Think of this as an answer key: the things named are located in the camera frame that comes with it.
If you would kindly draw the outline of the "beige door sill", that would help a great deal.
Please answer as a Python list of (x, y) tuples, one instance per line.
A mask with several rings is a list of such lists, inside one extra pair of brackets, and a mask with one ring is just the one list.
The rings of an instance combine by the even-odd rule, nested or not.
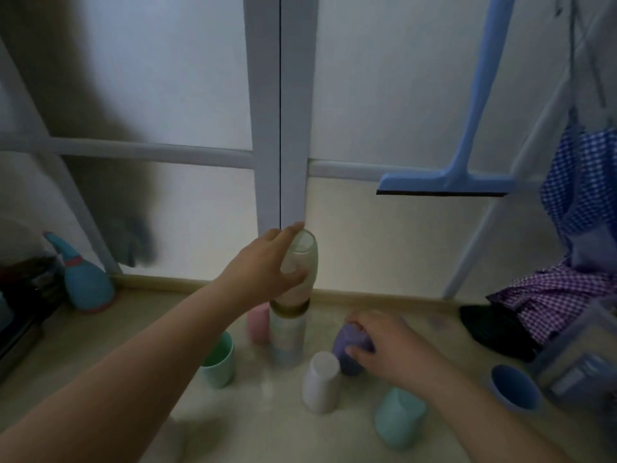
[[(119, 289), (139, 289), (169, 293), (192, 294), (210, 284), (207, 280), (152, 277), (148, 275), (111, 275), (113, 284)], [(359, 309), (379, 309), (392, 312), (455, 313), (461, 305), (475, 304), (473, 301), (444, 300), (404, 295), (379, 295), (327, 289), (313, 289), (312, 301), (316, 304), (338, 305)]]

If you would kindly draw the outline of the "person's right forearm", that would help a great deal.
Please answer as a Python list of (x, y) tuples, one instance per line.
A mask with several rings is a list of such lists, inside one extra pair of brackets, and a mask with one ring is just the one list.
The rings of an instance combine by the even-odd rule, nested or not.
[(427, 367), (410, 389), (436, 409), (474, 463), (575, 463), (448, 362)]

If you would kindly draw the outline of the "black metal rack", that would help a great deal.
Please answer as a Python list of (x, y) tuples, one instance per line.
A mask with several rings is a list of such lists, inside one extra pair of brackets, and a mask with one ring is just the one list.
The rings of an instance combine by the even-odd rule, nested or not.
[(26, 357), (42, 333), (42, 324), (68, 303), (64, 268), (58, 256), (41, 255), (0, 265), (0, 303), (13, 313), (0, 326), (0, 383)]

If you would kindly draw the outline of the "teal spray bottle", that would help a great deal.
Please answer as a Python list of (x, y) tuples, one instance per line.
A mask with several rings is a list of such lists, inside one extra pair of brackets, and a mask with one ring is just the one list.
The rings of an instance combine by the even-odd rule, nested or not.
[(116, 291), (107, 274), (59, 236), (50, 231), (42, 235), (62, 257), (64, 282), (75, 309), (94, 313), (108, 308), (115, 300)]

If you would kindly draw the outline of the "white slanted rack pole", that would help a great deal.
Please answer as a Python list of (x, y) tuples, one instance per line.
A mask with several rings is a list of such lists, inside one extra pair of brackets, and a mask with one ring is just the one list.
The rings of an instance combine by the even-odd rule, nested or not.
[(0, 84), (7, 92), (18, 124), (25, 127), (25, 134), (0, 132), (0, 150), (38, 157), (44, 169), (50, 171), (51, 178), (64, 196), (105, 271), (112, 275), (121, 275), (123, 272), (120, 265), (112, 256), (71, 172), (61, 157), (61, 148), (53, 147), (52, 136), (1, 36)]
[[(617, 0), (607, 0), (603, 8), (587, 25), (589, 28), (589, 40), (597, 55), (598, 66), (600, 44), (613, 27), (613, 16), (617, 16)], [(576, 49), (576, 64), (583, 60), (587, 61), (587, 57), (582, 50), (582, 44), (578, 44)], [(588, 63), (587, 70), (592, 77)], [(477, 264), (482, 257), (482, 253), (493, 235), (494, 226), (498, 218), (502, 216), (508, 204), (511, 202), (513, 194), (517, 191), (535, 192), (537, 190), (538, 181), (527, 180), (528, 174), (531, 172), (534, 163), (544, 149), (544, 141), (557, 129), (561, 118), (565, 116), (568, 104), (567, 65), (567, 68), (561, 74), (556, 86), (553, 88), (551, 96), (546, 101), (541, 112), (536, 116), (532, 128), (513, 161), (510, 177), (514, 178), (516, 186), (510, 194), (506, 195), (505, 200), (503, 200), (502, 197), (497, 198), (496, 202), (490, 204), (479, 222), (476, 231), (469, 238), (464, 251), (459, 256), (454, 271), (443, 290), (443, 299), (454, 299), (457, 295), (469, 277), (469, 274), (472, 272), (475, 264)]]

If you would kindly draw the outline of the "clear plastic storage box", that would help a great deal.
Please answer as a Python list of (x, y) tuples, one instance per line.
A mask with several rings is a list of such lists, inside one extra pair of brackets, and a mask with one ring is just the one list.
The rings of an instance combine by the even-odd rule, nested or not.
[(554, 405), (603, 417), (617, 395), (617, 295), (593, 298), (526, 369)]

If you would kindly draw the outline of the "pale patterned plastic cup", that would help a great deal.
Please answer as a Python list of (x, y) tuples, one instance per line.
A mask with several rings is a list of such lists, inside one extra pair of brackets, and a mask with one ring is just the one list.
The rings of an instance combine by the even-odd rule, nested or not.
[(270, 349), (275, 363), (279, 366), (295, 367), (302, 362), (306, 326), (307, 313), (287, 318), (270, 309)]

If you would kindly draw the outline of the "purple checkered cloth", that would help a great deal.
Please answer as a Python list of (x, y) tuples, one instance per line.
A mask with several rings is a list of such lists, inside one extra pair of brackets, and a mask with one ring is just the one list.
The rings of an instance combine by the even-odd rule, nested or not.
[(486, 297), (517, 316), (531, 338), (545, 346), (586, 310), (591, 299), (617, 294), (617, 273), (579, 271), (563, 260)]

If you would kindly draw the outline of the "pink plastic cup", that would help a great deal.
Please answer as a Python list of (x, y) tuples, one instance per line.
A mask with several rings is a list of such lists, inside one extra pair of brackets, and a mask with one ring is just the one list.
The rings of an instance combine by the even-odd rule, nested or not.
[(270, 304), (263, 303), (248, 311), (246, 327), (252, 344), (268, 345), (270, 343)]

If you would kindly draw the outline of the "blue plastic cup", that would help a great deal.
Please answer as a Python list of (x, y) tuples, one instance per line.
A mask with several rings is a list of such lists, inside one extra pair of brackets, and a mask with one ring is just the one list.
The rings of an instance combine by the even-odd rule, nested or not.
[(518, 413), (535, 413), (543, 396), (536, 383), (522, 370), (499, 364), (490, 369), (488, 387), (505, 407)]

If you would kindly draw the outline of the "white frosted sliding door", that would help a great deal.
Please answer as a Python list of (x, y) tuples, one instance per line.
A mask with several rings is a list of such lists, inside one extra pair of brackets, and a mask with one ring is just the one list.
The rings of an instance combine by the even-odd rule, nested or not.
[[(319, 240), (316, 288), (440, 297), (497, 199), (376, 195), (440, 170), (468, 113), (490, 0), (283, 0), (282, 142), (298, 216)], [(481, 298), (563, 249), (534, 193), (515, 194), (459, 290)]]
[[(0, 0), (0, 36), (122, 274), (213, 280), (279, 225), (279, 0)], [(25, 134), (0, 84), (0, 132)], [(0, 215), (103, 264), (35, 155)]]

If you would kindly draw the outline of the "person's left forearm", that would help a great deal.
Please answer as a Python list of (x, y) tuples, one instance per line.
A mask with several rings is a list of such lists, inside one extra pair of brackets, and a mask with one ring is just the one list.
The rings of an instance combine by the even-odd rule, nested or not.
[(0, 463), (135, 463), (227, 327), (250, 308), (212, 283), (0, 435)]

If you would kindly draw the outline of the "white plastic cup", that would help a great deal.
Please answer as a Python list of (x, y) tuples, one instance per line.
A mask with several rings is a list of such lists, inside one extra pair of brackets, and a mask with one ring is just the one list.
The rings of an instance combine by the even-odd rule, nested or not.
[(302, 384), (302, 402), (312, 413), (332, 413), (341, 396), (342, 373), (332, 352), (319, 351), (311, 359)]

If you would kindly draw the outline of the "cream plastic cup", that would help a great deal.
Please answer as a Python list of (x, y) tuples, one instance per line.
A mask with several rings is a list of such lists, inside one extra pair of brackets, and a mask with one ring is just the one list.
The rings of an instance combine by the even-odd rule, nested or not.
[(318, 273), (318, 244), (315, 236), (306, 229), (300, 231), (294, 238), (283, 259), (281, 272), (293, 272), (300, 267), (309, 271), (303, 284), (277, 297), (275, 301), (282, 305), (297, 305), (312, 295)]

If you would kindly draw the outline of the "green plastic cup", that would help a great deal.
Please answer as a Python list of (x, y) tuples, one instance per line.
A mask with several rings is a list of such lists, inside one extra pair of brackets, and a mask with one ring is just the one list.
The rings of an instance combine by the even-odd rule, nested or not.
[(232, 382), (236, 372), (235, 343), (228, 331), (221, 334), (200, 371), (211, 388), (221, 389)]

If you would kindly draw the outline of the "blue window squeegee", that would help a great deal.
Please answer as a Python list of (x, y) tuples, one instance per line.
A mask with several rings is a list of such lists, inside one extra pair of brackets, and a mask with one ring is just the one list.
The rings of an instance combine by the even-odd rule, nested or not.
[(516, 186), (508, 175), (477, 175), (468, 171), (474, 139), (504, 52), (515, 0), (490, 0), (484, 20), (467, 119), (459, 146), (448, 166), (435, 171), (385, 173), (376, 195), (493, 197), (510, 194)]

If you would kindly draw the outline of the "teal plastic cup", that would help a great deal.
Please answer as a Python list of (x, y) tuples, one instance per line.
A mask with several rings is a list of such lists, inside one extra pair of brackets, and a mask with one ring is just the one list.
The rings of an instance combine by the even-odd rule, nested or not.
[(428, 406), (423, 400), (392, 387), (376, 409), (373, 425), (387, 446), (406, 450), (419, 439), (427, 413)]

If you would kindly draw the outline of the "purple plastic cup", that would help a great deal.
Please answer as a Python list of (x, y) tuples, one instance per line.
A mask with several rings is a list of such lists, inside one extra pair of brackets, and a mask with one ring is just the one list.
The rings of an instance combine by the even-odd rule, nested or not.
[(341, 373), (347, 377), (355, 377), (362, 373), (364, 368), (348, 355), (348, 346), (357, 346), (366, 352), (374, 353), (374, 343), (364, 330), (352, 323), (345, 324), (335, 337), (332, 353), (339, 361)]

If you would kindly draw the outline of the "yellow plastic cup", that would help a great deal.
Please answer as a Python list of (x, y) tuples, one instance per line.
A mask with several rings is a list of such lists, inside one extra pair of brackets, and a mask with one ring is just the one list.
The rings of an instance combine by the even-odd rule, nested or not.
[(296, 319), (306, 314), (310, 307), (311, 298), (297, 305), (282, 305), (281, 303), (272, 300), (269, 302), (270, 309), (273, 314), (282, 319)]

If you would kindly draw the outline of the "person's right hand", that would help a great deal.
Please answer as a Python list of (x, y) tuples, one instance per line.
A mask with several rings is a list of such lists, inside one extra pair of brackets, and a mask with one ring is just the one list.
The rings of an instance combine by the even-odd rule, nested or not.
[(374, 343), (374, 363), (359, 363), (368, 372), (413, 393), (422, 393), (437, 372), (437, 351), (401, 318), (381, 311), (358, 311), (346, 323), (364, 330)]

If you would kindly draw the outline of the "black cloth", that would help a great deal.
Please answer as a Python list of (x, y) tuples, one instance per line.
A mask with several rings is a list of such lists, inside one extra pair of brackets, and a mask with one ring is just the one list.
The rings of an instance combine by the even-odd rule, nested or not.
[(517, 314), (503, 305), (462, 305), (459, 318), (475, 342), (507, 358), (529, 363), (543, 349)]

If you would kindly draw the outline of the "blue checkered cloth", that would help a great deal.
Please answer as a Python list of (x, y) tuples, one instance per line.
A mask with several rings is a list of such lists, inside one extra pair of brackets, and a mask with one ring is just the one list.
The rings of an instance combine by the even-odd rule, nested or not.
[(617, 128), (573, 140), (568, 125), (541, 187), (541, 202), (566, 250), (582, 272), (617, 275)]

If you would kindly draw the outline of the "person's left hand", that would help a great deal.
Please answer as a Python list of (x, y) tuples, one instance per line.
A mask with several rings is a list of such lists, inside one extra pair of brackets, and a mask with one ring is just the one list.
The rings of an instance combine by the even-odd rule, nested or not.
[(296, 222), (268, 230), (240, 250), (210, 287), (239, 313), (279, 297), (283, 259), (303, 229), (304, 222)]

